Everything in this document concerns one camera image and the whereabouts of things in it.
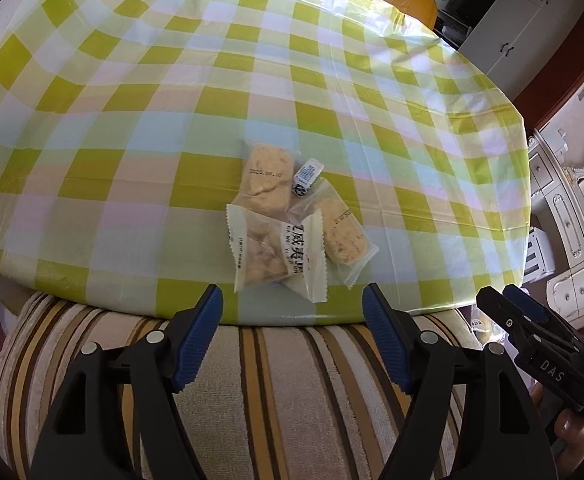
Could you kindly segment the person right hand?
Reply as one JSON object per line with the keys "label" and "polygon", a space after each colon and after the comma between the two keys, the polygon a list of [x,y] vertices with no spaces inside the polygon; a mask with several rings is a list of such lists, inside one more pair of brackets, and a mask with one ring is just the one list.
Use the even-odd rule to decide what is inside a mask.
{"label": "person right hand", "polygon": [[584,418],[566,408],[554,420],[554,435],[563,442],[554,462],[559,478],[566,479],[584,460]]}

